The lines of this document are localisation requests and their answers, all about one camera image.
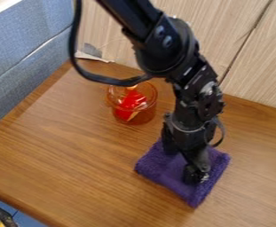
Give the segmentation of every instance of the wooden table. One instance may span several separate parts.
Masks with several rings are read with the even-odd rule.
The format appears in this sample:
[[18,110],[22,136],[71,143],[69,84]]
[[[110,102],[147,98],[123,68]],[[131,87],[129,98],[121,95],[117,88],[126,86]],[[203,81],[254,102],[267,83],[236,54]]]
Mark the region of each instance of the wooden table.
[[[137,70],[84,62],[91,71],[131,76]],[[81,78],[69,63],[0,121],[0,199],[52,226],[276,227],[276,109],[225,96],[233,159],[196,210],[133,171],[172,110],[170,85],[159,91],[145,125],[115,121],[105,85]]]

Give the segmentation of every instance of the purple towel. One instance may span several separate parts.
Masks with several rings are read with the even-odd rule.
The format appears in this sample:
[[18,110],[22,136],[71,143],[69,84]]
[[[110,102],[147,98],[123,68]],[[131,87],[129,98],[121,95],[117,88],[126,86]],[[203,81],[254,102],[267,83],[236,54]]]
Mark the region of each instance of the purple towel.
[[219,177],[226,169],[230,156],[210,148],[209,157],[212,163],[209,180],[196,185],[182,182],[182,174],[186,162],[183,156],[166,155],[162,148],[162,141],[158,140],[153,147],[136,164],[135,170],[158,184],[171,189],[182,197],[189,206],[198,207],[209,194]]

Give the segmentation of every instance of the black object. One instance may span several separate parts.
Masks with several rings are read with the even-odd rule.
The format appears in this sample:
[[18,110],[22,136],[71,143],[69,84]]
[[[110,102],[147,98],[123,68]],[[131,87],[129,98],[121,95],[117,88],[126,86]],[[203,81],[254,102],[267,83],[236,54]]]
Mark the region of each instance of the black object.
[[18,227],[18,225],[12,219],[12,215],[10,215],[7,211],[1,208],[0,208],[0,221],[6,227]]
[[75,61],[75,39],[82,14],[82,0],[76,1],[75,19],[69,39],[70,59],[86,79],[118,86],[133,86],[153,77],[165,78],[176,95],[174,113],[165,114],[162,142],[166,153],[181,152],[193,165],[184,169],[187,183],[200,183],[209,176],[209,141],[217,115],[225,103],[217,74],[199,53],[191,28],[180,19],[167,17],[148,0],[97,0],[123,27],[130,39],[139,66],[146,75],[118,80],[91,74]]

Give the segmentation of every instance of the black cable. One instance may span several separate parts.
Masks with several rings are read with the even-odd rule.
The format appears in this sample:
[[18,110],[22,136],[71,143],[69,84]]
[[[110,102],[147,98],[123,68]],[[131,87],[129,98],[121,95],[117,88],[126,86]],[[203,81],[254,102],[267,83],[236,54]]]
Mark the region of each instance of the black cable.
[[150,80],[152,76],[144,74],[139,76],[134,76],[128,79],[115,79],[111,77],[107,77],[101,74],[92,74],[82,67],[78,65],[75,58],[75,51],[76,51],[76,37],[78,35],[78,30],[81,23],[81,17],[82,17],[82,0],[76,0],[76,6],[75,6],[75,18],[74,22],[70,31],[69,36],[69,44],[68,44],[68,51],[70,56],[70,61],[73,64],[76,71],[85,79],[93,81],[93,82],[101,82],[105,84],[111,84],[116,86],[123,86],[123,87],[130,87],[134,86],[140,82],[144,82],[147,80]]

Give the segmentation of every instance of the gray panel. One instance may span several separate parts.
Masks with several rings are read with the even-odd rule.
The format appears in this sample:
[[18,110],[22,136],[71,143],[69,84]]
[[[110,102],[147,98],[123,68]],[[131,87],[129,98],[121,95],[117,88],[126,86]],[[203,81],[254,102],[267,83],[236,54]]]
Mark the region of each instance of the gray panel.
[[0,76],[0,119],[65,60],[70,28]]
[[71,0],[23,0],[0,13],[0,75],[71,24]]

